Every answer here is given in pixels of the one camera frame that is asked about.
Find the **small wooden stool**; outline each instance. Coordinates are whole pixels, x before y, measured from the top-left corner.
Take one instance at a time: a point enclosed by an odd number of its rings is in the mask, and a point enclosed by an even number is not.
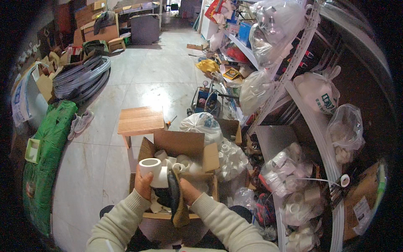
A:
[[[131,147],[130,136],[152,134],[157,130],[168,130],[162,107],[128,108],[120,111],[118,134],[122,135],[126,148]]]
[[[119,38],[115,38],[115,39],[112,39],[112,40],[110,40],[109,42],[108,42],[108,46],[109,46],[109,54],[111,54],[112,53],[112,48],[113,48],[113,50],[116,50],[116,49],[123,49],[124,51],[126,50],[126,45],[125,45],[125,42],[123,41],[123,38],[122,37],[119,37]]]

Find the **wooden desk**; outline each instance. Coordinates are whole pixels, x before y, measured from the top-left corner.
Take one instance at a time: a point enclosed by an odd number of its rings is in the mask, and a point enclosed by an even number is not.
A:
[[[167,130],[161,108],[140,107],[120,111],[118,134],[123,136],[126,148],[131,147],[130,136],[152,134],[156,130]]]

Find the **yellow cloth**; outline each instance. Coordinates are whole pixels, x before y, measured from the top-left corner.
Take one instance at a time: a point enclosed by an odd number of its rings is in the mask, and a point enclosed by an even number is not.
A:
[[[220,72],[220,67],[215,63],[215,61],[207,59],[202,60],[196,64],[197,68],[202,70],[203,72]]]

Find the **blue box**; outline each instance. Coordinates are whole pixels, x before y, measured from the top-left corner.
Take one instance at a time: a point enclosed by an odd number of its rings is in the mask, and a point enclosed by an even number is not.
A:
[[[245,46],[251,48],[251,43],[249,42],[249,32],[251,31],[253,24],[249,22],[241,22],[239,24],[238,39]]]

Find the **label on box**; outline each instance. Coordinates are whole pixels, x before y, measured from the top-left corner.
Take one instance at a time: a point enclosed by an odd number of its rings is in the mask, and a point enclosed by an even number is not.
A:
[[[365,196],[362,197],[353,209],[358,220],[358,225],[362,225],[371,215],[371,209]]]

